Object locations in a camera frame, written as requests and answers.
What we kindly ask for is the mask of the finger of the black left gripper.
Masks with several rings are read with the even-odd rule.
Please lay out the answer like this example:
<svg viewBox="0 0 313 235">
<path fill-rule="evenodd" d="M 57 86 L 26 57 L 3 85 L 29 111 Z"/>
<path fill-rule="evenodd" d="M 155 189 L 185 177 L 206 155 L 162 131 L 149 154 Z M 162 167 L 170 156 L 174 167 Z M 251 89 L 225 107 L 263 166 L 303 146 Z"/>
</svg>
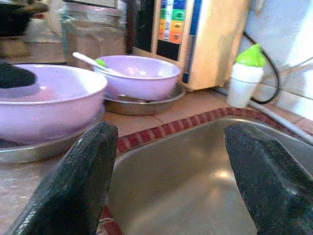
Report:
<svg viewBox="0 0 313 235">
<path fill-rule="evenodd" d="M 37 81 L 36 75 L 26 69 L 11 64 L 0 64 L 0 88 L 10 89 L 34 85 Z"/>
</svg>

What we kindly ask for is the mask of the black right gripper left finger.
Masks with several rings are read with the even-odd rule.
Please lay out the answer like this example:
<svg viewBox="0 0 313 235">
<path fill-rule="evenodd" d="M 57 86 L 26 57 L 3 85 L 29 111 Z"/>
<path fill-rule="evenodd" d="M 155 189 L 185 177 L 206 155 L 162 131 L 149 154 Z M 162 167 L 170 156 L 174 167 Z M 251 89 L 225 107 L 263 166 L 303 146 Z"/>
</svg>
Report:
<svg viewBox="0 0 313 235">
<path fill-rule="evenodd" d="M 118 129 L 100 122 L 44 177 L 7 235 L 94 235 L 110 188 Z"/>
</svg>

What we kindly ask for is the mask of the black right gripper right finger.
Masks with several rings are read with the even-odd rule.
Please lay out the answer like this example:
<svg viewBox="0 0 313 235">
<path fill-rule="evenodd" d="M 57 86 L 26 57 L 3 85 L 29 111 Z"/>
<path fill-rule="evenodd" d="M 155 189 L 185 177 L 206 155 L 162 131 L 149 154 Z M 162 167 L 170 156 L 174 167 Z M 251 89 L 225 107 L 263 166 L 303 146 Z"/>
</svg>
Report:
<svg viewBox="0 0 313 235">
<path fill-rule="evenodd" d="M 313 233 L 313 177 L 273 136 L 233 124 L 224 139 L 237 187 L 259 235 Z"/>
</svg>

